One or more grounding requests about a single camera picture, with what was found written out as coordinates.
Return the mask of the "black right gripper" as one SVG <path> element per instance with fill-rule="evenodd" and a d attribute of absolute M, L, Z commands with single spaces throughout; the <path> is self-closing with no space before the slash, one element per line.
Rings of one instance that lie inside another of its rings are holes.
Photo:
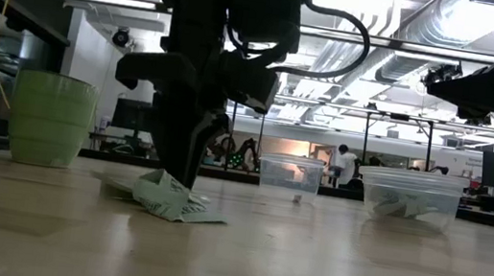
<path fill-rule="evenodd" d="M 227 115 L 211 113 L 194 148 L 200 120 L 194 109 L 221 111 L 230 99 L 267 113 L 279 78 L 269 68 L 223 49 L 229 0 L 162 1 L 172 9 L 171 30 L 161 42 L 164 49 L 124 55 L 115 77 L 129 89 L 142 80 L 153 83 L 161 96 L 154 97 L 151 135 L 161 168 L 189 188 L 207 146 L 228 133 L 230 123 Z"/>

